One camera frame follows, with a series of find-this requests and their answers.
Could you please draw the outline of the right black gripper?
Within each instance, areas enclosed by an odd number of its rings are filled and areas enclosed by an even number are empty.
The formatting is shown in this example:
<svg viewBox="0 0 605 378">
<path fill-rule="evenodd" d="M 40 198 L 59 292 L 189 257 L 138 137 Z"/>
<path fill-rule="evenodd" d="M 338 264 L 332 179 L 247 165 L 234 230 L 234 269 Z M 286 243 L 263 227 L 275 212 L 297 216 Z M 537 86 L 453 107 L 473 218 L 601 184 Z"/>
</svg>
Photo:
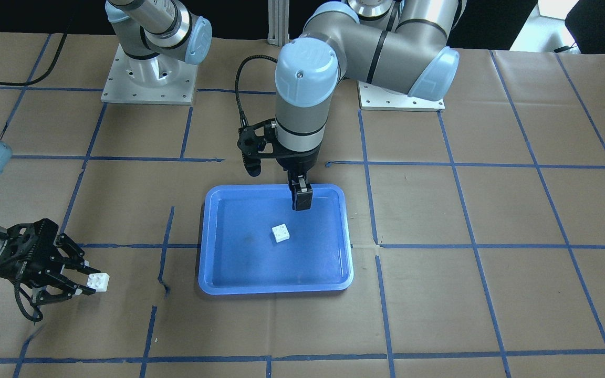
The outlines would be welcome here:
<svg viewBox="0 0 605 378">
<path fill-rule="evenodd" d="M 14 285 L 15 294 L 24 294 L 22 286 L 32 289 L 36 306 L 96 293 L 96 289 L 63 275 L 66 267 L 86 275 L 101 271 L 92 268 L 81 247 L 58 230 L 58 225 L 49 218 L 8 229 L 0 227 L 0 278 Z M 50 294 L 43 287 L 53 287 L 60 293 Z"/>
</svg>

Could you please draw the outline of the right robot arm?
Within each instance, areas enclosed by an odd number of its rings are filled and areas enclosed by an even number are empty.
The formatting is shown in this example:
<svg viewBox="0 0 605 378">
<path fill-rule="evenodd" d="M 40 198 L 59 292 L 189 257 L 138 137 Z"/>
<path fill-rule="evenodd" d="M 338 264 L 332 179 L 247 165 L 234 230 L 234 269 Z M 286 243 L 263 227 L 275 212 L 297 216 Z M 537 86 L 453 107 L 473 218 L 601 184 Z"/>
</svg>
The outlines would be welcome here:
<svg viewBox="0 0 605 378">
<path fill-rule="evenodd" d="M 192 170 L 207 169 L 224 158 L 195 154 L 190 140 L 192 106 L 107 104 L 101 101 L 113 77 L 115 37 L 48 37 L 38 51 L 50 78 L 11 95 L 11 122 L 1 126 L 0 149 L 14 156 L 0 182 L 0 259 L 11 269 L 0 278 L 7 301 L 26 295 L 10 280 L 25 254 L 11 249 L 36 244 L 63 255 L 51 232 L 68 233 L 87 248 L 87 260 L 111 277 L 106 292 L 82 290 L 86 275 L 67 270 L 75 282 L 60 289 L 86 310 L 149 307 L 164 294 L 154 277 L 154 254 L 164 249 L 169 214 L 190 191 Z"/>
</svg>

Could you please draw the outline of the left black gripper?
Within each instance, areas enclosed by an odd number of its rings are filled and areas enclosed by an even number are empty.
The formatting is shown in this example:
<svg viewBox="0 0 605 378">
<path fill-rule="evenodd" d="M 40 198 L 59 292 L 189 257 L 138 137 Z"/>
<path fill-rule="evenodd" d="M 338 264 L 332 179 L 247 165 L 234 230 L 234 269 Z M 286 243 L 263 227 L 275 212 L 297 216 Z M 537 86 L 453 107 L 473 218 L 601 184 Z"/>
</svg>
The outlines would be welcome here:
<svg viewBox="0 0 605 378">
<path fill-rule="evenodd" d="M 320 146 L 309 151 L 293 151 L 276 138 L 276 120 L 264 120 L 249 126 L 247 120 L 240 120 L 237 146 L 242 151 L 246 172 L 257 177 L 261 174 L 261 160 L 277 160 L 287 172 L 288 186 L 292 193 L 292 209 L 305 211 L 311 208 L 313 189 L 306 181 L 307 173 L 317 162 Z"/>
</svg>

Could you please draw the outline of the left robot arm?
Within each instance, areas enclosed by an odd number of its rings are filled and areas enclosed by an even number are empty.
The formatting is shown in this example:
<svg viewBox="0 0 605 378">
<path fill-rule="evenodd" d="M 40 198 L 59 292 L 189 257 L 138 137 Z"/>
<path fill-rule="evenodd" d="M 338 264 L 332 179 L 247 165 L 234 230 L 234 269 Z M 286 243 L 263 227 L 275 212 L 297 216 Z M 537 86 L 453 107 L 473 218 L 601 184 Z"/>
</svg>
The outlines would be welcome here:
<svg viewBox="0 0 605 378">
<path fill-rule="evenodd" d="M 276 160 L 287 173 L 294 211 L 311 208 L 307 174 L 317 162 L 331 97 L 343 79 L 409 97 L 439 101 L 456 75 L 460 55 L 447 40 L 466 1 L 325 2 L 302 34 L 277 58 L 275 116 L 249 124 L 235 94 L 241 126 L 238 148 L 245 170 L 261 174 Z"/>
</svg>

